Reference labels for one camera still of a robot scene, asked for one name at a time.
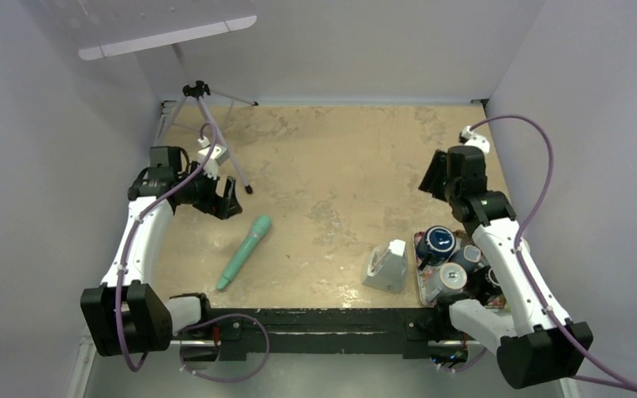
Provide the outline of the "dark blue mug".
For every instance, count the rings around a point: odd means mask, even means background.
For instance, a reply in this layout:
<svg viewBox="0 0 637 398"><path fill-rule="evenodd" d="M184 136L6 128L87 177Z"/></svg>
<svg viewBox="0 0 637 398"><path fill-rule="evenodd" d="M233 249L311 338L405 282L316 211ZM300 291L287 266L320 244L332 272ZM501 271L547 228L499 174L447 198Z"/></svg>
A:
<svg viewBox="0 0 637 398"><path fill-rule="evenodd" d="M418 270L437 266L447 261L455 252L457 240L452 230L445 226L432 226L423 232L415 244Z"/></svg>

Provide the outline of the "grey mug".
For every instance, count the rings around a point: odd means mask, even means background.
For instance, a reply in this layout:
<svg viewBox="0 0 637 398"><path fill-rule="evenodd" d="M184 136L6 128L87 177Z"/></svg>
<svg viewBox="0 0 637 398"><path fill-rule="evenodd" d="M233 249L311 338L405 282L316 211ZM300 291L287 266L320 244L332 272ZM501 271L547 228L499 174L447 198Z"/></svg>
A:
<svg viewBox="0 0 637 398"><path fill-rule="evenodd" d="M452 254L449 262L461 266L467 274L478 269L483 253L476 245L464 245Z"/></svg>

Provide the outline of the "white footed mug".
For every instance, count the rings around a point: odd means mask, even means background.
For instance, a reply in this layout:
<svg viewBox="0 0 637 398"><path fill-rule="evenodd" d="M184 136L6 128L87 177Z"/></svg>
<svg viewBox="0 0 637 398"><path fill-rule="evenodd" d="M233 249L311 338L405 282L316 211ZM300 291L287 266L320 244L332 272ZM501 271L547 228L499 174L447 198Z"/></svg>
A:
<svg viewBox="0 0 637 398"><path fill-rule="evenodd" d="M467 283L467 273L456 263L444 263L422 277L423 299L429 303L440 296L456 294Z"/></svg>

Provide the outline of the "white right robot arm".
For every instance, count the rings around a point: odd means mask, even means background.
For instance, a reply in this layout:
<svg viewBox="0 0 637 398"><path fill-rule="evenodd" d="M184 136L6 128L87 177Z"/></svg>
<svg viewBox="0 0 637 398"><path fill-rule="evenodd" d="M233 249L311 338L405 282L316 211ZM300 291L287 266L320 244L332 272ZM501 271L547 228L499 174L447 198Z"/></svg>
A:
<svg viewBox="0 0 637 398"><path fill-rule="evenodd" d="M507 196L488 188L485 154L456 145L438 150L420 190L446 202L453 217L483 252L510 307L507 315L486 308L478 296L449 301L432 325L442 337L457 332L477 340L497 360L505 381L522 389L573 377L593 333L560 305L521 242L520 225Z"/></svg>

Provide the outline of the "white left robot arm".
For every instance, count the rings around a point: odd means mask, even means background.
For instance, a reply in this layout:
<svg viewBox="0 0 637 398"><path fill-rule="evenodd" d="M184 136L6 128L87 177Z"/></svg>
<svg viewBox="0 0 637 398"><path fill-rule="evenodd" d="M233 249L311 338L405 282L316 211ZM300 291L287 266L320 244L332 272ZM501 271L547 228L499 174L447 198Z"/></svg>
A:
<svg viewBox="0 0 637 398"><path fill-rule="evenodd" d="M428 344L447 338L430 308L213 308L203 293L162 300L149 282L163 236L182 205L220 220L241 213L236 181L216 193L216 167L226 156L207 144L191 160L180 147L157 146L128 190L127 224L113 263L80 308L103 357L146 356L182 346L210 348L222 361L251 352L397 354L427 357Z"/></svg>

